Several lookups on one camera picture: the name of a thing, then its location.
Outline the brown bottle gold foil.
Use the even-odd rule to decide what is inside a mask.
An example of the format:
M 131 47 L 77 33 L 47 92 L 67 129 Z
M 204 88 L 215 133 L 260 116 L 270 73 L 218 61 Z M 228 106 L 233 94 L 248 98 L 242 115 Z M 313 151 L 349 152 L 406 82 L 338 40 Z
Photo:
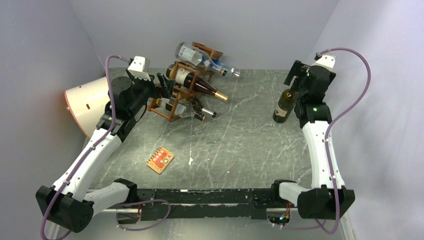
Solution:
M 171 74 L 175 73 L 175 82 L 185 88 L 189 89 L 191 87 L 192 81 L 194 80 L 195 74 L 192 71 L 189 71 L 182 67 L 177 67 L 174 64 L 168 66 L 165 75 L 167 78 L 171 79 Z M 229 97 L 221 92 L 219 92 L 216 88 L 211 86 L 208 82 L 201 79 L 200 77 L 195 78 L 193 90 L 195 92 L 200 92 L 203 94 L 214 96 L 218 99 L 221 99 L 225 102 L 228 101 Z

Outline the dark green wine bottle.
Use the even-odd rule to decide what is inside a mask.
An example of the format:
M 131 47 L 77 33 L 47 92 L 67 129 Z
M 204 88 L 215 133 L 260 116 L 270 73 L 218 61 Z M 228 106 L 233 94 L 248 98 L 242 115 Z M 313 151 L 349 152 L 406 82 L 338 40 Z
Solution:
M 292 89 L 285 89 L 275 107 L 272 118 L 276 123 L 282 124 L 287 121 L 298 98 L 298 93 Z

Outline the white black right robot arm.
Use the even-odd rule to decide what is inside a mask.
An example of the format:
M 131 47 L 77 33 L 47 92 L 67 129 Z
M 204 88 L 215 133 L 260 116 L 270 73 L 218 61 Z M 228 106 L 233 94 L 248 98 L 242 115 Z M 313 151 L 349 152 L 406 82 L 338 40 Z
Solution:
M 339 220 L 355 200 L 337 165 L 329 129 L 333 119 L 324 102 L 336 77 L 335 62 L 333 56 L 324 56 L 312 65 L 296 60 L 284 81 L 288 88 L 273 113 L 277 123 L 295 113 L 309 150 L 312 182 L 305 188 L 291 180 L 276 180 L 269 199 L 275 207 L 294 204 L 303 219 Z

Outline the brown wooden wine rack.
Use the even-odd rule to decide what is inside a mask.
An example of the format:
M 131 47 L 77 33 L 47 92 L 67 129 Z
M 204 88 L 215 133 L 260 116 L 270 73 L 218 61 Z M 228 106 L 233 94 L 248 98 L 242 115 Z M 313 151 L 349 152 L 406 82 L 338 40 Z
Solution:
M 210 55 L 213 58 L 217 58 L 218 60 L 223 55 L 223 53 L 221 51 L 212 49 L 210 47 L 207 47 L 207 46 L 200 44 L 200 43 L 197 43 L 197 42 L 192 42 L 191 44 L 188 44 L 188 45 L 200 48 L 201 50 L 205 51 L 208 55 Z M 193 78 L 193 81 L 191 82 L 190 88 L 186 88 L 186 87 L 176 83 L 176 81 L 174 80 L 176 74 L 172 73 L 171 78 L 166 77 L 169 80 L 175 81 L 175 85 L 173 87 L 172 97 L 175 98 L 176 100 L 175 100 L 175 103 L 173 105 L 171 112 L 161 108 L 159 105 L 156 104 L 156 100 L 159 99 L 159 98 L 153 98 L 150 101 L 150 103 L 147 105 L 147 110 L 149 112 L 156 113 L 157 115 L 167 119 L 169 122 L 173 122 L 173 121 L 176 121 L 178 119 L 181 119 L 181 117 L 174 115 L 174 112 L 175 112 L 175 109 L 176 109 L 176 106 L 177 106 L 179 100 L 186 100 L 186 101 L 188 101 L 192 104 L 193 98 L 199 99 L 199 96 L 202 95 L 202 94 L 203 95 L 209 95 L 209 94 L 204 94 L 204 93 L 197 92 L 197 91 L 193 90 L 196 77 L 200 77 L 201 79 L 203 79 L 204 81 L 206 81 L 210 84 L 212 77 L 215 76 L 215 75 L 219 75 L 219 74 L 212 72 L 212 71 L 197 70 L 193 66 L 191 66 L 191 65 L 189 65 L 189 64 L 187 64 L 187 63 L 185 63 L 185 62 L 183 62 L 179 59 L 177 59 L 177 61 L 175 61 L 173 63 L 173 65 L 175 65 L 176 67 L 184 68 L 184 69 L 189 70 L 189 71 L 194 73 L 194 78 Z

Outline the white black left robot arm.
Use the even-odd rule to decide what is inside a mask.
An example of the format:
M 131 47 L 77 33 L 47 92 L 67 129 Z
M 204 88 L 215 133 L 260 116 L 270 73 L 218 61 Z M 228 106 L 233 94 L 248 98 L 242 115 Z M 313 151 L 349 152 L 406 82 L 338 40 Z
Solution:
M 99 212 L 114 205 L 132 208 L 138 203 L 137 185 L 122 178 L 100 190 L 91 193 L 87 191 L 101 166 L 137 123 L 136 116 L 147 107 L 148 99 L 172 96 L 176 82 L 167 79 L 162 73 L 156 76 L 159 84 L 133 76 L 120 76 L 106 81 L 110 101 L 89 143 L 52 186 L 41 186 L 36 192 L 35 197 L 44 221 L 79 233 Z

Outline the clear bottle white label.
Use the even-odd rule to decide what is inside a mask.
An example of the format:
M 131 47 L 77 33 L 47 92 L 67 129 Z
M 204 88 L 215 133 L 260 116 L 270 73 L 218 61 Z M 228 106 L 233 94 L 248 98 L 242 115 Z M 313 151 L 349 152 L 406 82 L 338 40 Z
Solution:
M 175 50 L 175 57 L 180 61 L 193 66 L 197 70 L 210 71 L 216 74 L 219 74 L 223 77 L 236 77 L 241 76 L 239 69 L 233 67 L 232 71 L 227 71 L 226 69 L 221 69 L 220 71 L 213 71 L 203 65 L 202 56 L 208 55 L 204 50 L 201 50 L 198 47 L 187 44 L 186 42 L 180 42 Z

